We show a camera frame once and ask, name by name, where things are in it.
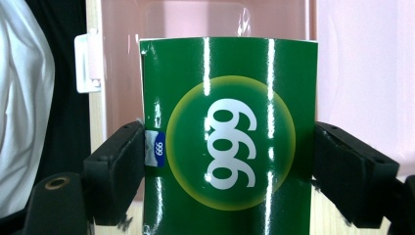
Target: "cylindrical product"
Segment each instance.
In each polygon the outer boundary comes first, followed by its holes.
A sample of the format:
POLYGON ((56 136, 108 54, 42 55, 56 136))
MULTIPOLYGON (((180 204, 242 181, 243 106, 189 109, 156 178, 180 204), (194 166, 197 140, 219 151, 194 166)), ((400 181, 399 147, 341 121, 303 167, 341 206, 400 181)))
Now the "cylindrical product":
POLYGON ((317 44, 140 42, 144 234, 308 234, 317 44))

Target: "green package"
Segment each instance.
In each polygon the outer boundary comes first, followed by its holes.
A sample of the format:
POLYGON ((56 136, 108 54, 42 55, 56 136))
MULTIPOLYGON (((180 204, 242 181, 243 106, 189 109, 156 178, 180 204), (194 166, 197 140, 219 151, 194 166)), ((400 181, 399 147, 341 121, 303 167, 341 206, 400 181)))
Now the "green package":
POLYGON ((308 234, 317 44, 140 42, 144 234, 308 234))

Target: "white plastic latch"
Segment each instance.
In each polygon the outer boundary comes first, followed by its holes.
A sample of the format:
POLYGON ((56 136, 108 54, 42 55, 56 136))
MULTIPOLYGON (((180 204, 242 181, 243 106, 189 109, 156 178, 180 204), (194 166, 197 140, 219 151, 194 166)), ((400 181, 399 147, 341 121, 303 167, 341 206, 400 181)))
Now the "white plastic latch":
POLYGON ((97 29, 74 39, 76 90, 79 93, 101 91, 104 80, 103 36, 97 29))

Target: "white cloth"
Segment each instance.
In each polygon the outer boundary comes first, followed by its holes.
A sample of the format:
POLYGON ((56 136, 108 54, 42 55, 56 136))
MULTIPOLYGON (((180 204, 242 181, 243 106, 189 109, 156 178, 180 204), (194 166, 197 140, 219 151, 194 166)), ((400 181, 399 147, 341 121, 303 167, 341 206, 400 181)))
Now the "white cloth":
POLYGON ((39 166, 55 64, 24 0, 0 0, 0 218, 23 209, 39 166))

